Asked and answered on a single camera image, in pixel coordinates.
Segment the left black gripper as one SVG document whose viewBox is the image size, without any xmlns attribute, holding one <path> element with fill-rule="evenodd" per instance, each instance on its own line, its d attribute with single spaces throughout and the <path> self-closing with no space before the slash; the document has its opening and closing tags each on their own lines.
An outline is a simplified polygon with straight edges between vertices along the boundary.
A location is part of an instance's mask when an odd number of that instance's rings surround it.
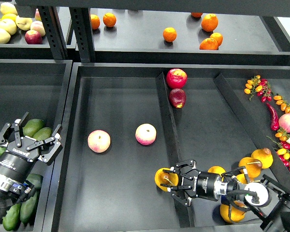
<svg viewBox="0 0 290 232">
<path fill-rule="evenodd" d="M 6 123 L 0 131 L 0 147 L 6 151 L 0 156 L 0 177 L 24 183 L 37 160 L 51 165 L 62 150 L 61 130 L 58 124 L 48 139 L 37 141 L 28 136 L 23 137 L 23 127 L 28 122 L 29 112 L 13 123 Z M 14 141 L 8 142 L 14 134 Z"/>
</svg>

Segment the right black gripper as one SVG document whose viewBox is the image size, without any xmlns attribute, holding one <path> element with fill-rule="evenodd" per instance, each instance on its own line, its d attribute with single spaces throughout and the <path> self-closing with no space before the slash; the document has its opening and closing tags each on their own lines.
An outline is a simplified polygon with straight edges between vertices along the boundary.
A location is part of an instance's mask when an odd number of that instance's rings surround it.
<svg viewBox="0 0 290 232">
<path fill-rule="evenodd" d="M 202 198 L 218 201 L 220 198 L 219 187 L 221 176 L 215 173 L 201 172 L 196 168 L 196 161 L 188 159 L 176 163 L 169 170 L 162 171 L 168 174 L 176 174 L 182 177 L 182 185 L 171 186 L 161 184 L 171 193 L 171 197 L 185 207 L 190 207 L 191 198 Z"/>
</svg>

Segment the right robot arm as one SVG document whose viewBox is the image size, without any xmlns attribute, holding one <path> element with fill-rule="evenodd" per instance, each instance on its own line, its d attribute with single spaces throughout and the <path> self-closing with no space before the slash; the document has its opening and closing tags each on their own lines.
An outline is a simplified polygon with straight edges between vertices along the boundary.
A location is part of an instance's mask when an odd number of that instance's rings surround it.
<svg viewBox="0 0 290 232">
<path fill-rule="evenodd" d="M 290 190 L 267 175 L 251 181 L 246 166 L 221 174 L 202 172 L 193 159 L 156 171 L 155 183 L 185 207 L 192 199 L 221 201 L 225 218 L 233 224 L 235 212 L 251 211 L 261 220 L 264 232 L 290 232 Z"/>
</svg>

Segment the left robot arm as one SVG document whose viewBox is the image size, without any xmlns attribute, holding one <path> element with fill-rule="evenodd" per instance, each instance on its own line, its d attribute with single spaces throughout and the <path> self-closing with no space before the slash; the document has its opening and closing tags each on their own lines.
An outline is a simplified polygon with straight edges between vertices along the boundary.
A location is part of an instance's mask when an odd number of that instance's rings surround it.
<svg viewBox="0 0 290 232">
<path fill-rule="evenodd" d="M 51 165 L 63 149 L 61 124 L 48 138 L 36 140 L 23 132 L 28 115 L 5 123 L 0 131 L 0 147 L 5 149 L 0 156 L 0 223 L 12 206 L 35 194 L 34 184 L 27 179 L 35 163 L 40 160 Z"/>
</svg>

